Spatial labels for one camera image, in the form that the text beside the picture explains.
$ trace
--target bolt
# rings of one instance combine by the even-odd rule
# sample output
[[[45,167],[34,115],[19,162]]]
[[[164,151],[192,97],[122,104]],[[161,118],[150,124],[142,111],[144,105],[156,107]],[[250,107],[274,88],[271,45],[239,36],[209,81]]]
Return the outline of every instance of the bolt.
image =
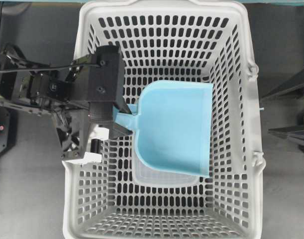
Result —
[[[97,87],[97,91],[100,93],[100,94],[104,94],[106,92],[105,88],[103,86],[99,86]]]

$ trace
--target black cable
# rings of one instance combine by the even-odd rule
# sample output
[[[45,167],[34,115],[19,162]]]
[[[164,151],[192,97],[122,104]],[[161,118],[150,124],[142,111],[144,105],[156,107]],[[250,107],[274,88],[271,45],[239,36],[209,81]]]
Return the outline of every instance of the black cable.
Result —
[[[98,64],[81,63],[81,64],[66,65],[66,66],[5,69],[5,70],[0,70],[0,74],[12,73],[12,72],[26,72],[26,71],[60,71],[60,70],[64,70],[67,68],[82,67],[82,66],[101,67]]]

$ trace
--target basket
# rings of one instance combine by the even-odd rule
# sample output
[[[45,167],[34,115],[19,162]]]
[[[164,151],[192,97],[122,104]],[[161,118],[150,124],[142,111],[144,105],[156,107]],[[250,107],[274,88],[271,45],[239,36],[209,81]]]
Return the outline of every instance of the basket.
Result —
[[[265,160],[246,9],[231,1],[87,3],[75,58],[106,44],[121,46],[128,104],[156,80],[214,84],[210,178],[137,184],[131,137],[105,141],[101,163],[64,162],[65,238],[260,238]]]

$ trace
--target dark gray floor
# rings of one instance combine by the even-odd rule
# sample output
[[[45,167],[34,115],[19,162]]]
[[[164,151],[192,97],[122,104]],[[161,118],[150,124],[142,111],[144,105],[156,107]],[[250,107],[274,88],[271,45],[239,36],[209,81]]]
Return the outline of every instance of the dark gray floor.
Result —
[[[69,63],[73,56],[79,4],[5,3],[0,49],[20,46],[26,57]],[[247,5],[259,93],[265,94],[304,65],[304,7]],[[304,154],[267,134],[294,125],[304,100],[261,105],[264,171],[264,239],[304,238]],[[16,145],[0,158],[0,238],[56,239],[62,236],[64,168],[51,121],[18,113]]]

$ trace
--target black mount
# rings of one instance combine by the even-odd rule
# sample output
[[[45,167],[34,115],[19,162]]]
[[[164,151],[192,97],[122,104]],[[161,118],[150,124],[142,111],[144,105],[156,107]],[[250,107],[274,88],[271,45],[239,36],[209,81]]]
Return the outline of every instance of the black mount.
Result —
[[[304,97],[304,69],[263,96],[261,100],[296,99],[301,97]],[[298,144],[299,149],[304,153],[304,124],[283,128],[272,128],[268,130],[268,133]]]

